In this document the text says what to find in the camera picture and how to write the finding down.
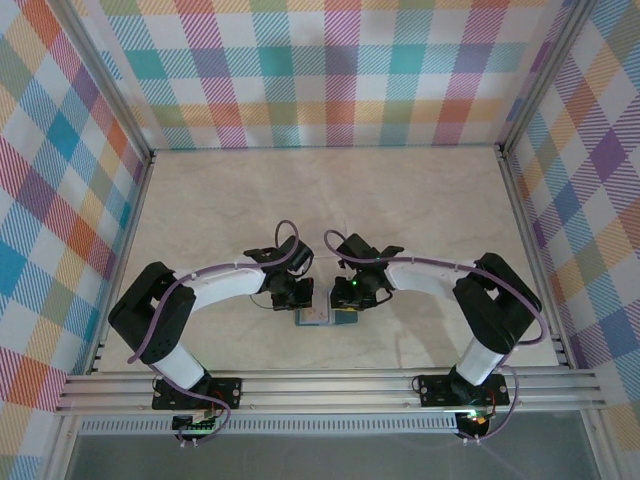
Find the colorful checkered backdrop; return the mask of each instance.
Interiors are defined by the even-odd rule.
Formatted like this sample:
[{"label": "colorful checkered backdrop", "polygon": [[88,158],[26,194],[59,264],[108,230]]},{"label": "colorful checkered backdrop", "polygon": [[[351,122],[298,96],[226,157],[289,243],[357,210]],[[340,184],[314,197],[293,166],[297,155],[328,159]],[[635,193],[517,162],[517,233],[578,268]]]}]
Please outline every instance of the colorful checkered backdrop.
[{"label": "colorful checkered backdrop", "polygon": [[44,0],[0,12],[0,479],[29,479],[143,164]]},{"label": "colorful checkered backdrop", "polygon": [[516,149],[580,367],[640,468],[640,1],[602,0]]},{"label": "colorful checkered backdrop", "polygon": [[148,141],[190,149],[492,144],[562,2],[74,3]]},{"label": "colorful checkered backdrop", "polygon": [[540,80],[540,75],[542,73],[543,67],[547,64],[547,61],[551,57],[554,51],[554,46],[556,41],[558,40],[558,36],[562,32],[562,28],[565,26],[565,22],[567,21],[567,17],[571,12],[572,7],[576,3],[577,0],[563,0],[562,6],[560,10],[556,14],[556,18],[553,20],[551,24],[551,28],[547,32],[547,36],[542,42],[542,46],[536,55],[535,60],[531,64],[531,68],[527,73],[527,76],[518,92],[518,96],[516,100],[513,102],[511,106],[511,110],[509,111],[509,115],[507,115],[507,119],[502,126],[502,130],[500,131],[500,135],[497,138],[496,143],[503,144],[506,140],[507,135],[513,128],[513,124],[518,116],[522,113],[522,109],[524,108],[524,101],[531,93],[534,84]]}]

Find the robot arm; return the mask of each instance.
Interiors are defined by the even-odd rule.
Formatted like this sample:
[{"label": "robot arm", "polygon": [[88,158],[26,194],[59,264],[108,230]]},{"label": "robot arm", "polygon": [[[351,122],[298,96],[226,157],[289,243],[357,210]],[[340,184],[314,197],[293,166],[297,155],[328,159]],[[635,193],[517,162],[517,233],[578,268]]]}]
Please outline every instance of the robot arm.
[{"label": "robot arm", "polygon": [[189,315],[206,305],[239,295],[268,291],[274,310],[294,310],[311,306],[313,279],[299,279],[296,272],[308,270],[313,253],[299,242],[296,252],[284,263],[262,267],[279,260],[294,245],[291,236],[278,248],[249,250],[229,268],[204,275],[196,271],[175,274],[163,263],[148,265],[109,314],[109,323],[133,351],[142,345],[157,302],[167,289],[185,275],[192,279],[183,282],[169,295],[157,326],[140,360],[159,371],[185,390],[208,394],[210,377],[203,366],[180,343]]},{"label": "robot arm", "polygon": [[[337,248],[345,258],[388,262],[359,263],[343,259],[355,270],[353,279],[338,277],[331,292],[331,306],[336,309],[365,310],[378,304],[378,290],[416,290],[456,301],[473,332],[473,339],[458,363],[451,369],[442,388],[452,393],[458,405],[468,405],[484,396],[483,384],[493,370],[511,353],[534,320],[533,314],[505,289],[477,273],[417,262],[394,262],[393,257],[413,258],[402,247],[387,247],[382,252],[353,234]],[[486,253],[475,262],[458,266],[484,270],[504,281],[525,297],[538,311],[541,303],[518,275],[499,256]]]}]

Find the gray floor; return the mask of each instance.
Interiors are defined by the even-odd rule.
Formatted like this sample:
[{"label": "gray floor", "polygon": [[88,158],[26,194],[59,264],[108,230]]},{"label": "gray floor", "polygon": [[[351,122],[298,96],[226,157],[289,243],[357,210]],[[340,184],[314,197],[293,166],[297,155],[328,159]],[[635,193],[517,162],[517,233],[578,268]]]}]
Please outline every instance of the gray floor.
[{"label": "gray floor", "polygon": [[486,446],[460,442],[450,434],[221,435],[193,450],[171,436],[83,436],[67,479],[598,478],[579,413],[518,413]]},{"label": "gray floor", "polygon": [[[329,289],[338,269],[322,241],[328,228],[432,257],[474,260],[493,251],[532,285],[494,153],[485,147],[162,152],[124,286],[150,262],[194,268],[271,246],[282,218],[297,223],[316,253],[316,288]],[[538,331],[534,325],[526,336]],[[356,325],[339,327],[296,327],[291,312],[234,298],[192,315],[183,333],[205,367],[232,370],[445,367],[470,338],[457,304],[416,292],[399,292]],[[130,354],[111,332],[100,370],[146,370],[128,365]],[[510,363],[556,359],[547,343],[520,349]]]}]

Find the aluminum frame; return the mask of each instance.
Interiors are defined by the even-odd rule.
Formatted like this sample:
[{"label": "aluminum frame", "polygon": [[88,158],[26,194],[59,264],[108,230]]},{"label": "aluminum frame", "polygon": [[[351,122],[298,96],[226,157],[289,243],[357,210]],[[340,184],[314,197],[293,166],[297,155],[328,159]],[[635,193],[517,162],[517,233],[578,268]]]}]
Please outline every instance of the aluminum frame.
[{"label": "aluminum frame", "polygon": [[[97,367],[95,362],[99,361],[100,350],[104,347],[108,332],[107,312],[117,299],[149,186],[153,169],[153,151],[73,7],[69,5],[68,0],[50,0],[49,4],[80,52],[98,87],[114,110],[116,118],[134,140],[139,152],[148,158],[147,170],[134,207],[132,221],[128,227],[121,259],[101,309],[103,314],[98,325],[98,333],[89,350],[91,353],[84,369],[87,375],[69,377],[60,400],[55,428],[52,429],[47,443],[48,448],[45,450],[51,452],[51,455],[42,462],[42,468],[39,471],[38,478],[58,480],[66,475],[75,440],[83,432],[83,421],[87,417],[95,418],[97,415],[108,419],[122,418],[123,415],[127,415],[145,419],[154,418],[155,415],[157,418],[157,412],[150,408],[153,374],[101,373],[95,368]],[[531,95],[527,98],[513,128],[506,137],[504,147],[507,153],[522,136],[531,115],[553,81],[571,44],[595,4],[595,0],[578,1],[570,12],[556,43],[554,56],[539,74]],[[509,162],[502,155],[505,151],[504,147],[496,150],[500,170],[536,286],[551,324],[552,340],[559,361],[557,367],[518,368],[522,388],[522,404],[519,405],[518,411],[580,410],[603,478],[621,478],[620,462],[611,448],[611,429],[608,426],[606,412],[603,410],[605,401],[597,378],[591,371],[568,368],[570,365],[575,366],[575,358],[566,348],[568,346],[566,333],[559,320],[558,309],[542,267],[540,252],[537,250],[530,230],[513,172]],[[444,369],[391,369],[212,372],[212,374],[239,376],[245,379],[242,405],[239,410],[234,411],[234,418],[277,418],[292,413],[311,416],[342,414],[353,418],[363,414],[395,415],[396,418],[409,415],[417,418],[426,414],[446,415],[451,412],[451,409],[421,408],[417,395],[411,391],[411,379],[420,373],[443,374],[446,372]],[[507,384],[512,387],[513,378],[508,372],[505,373]],[[628,474],[629,472],[623,472],[625,478]]]}]

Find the beige floor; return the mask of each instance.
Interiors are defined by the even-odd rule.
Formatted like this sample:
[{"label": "beige floor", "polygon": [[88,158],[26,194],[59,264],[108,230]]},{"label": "beige floor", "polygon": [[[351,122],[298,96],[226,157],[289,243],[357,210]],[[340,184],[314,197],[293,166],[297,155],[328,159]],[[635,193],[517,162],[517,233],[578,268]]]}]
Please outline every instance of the beige floor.
[{"label": "beige floor", "polygon": [[[192,268],[271,246],[282,218],[295,221],[316,252],[319,286],[337,269],[322,246],[327,228],[432,257],[494,251],[533,284],[493,151],[414,148],[161,153],[123,287],[153,261]],[[269,303],[266,294],[256,300]],[[182,337],[207,368],[247,370],[450,366],[470,338],[457,304],[416,292],[398,292],[356,325],[337,327],[296,327],[291,312],[234,298],[192,315]],[[111,331],[100,369],[146,369],[127,365],[129,356]],[[556,360],[546,343],[522,348],[510,363]]]}]

